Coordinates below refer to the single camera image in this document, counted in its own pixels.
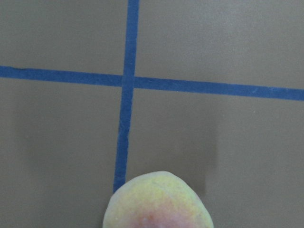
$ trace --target peach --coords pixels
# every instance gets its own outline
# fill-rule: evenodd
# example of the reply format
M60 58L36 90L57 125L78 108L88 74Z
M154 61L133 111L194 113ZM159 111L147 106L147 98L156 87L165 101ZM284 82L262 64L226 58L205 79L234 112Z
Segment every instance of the peach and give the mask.
M111 197L103 228L213 228L197 194L166 171L138 176Z

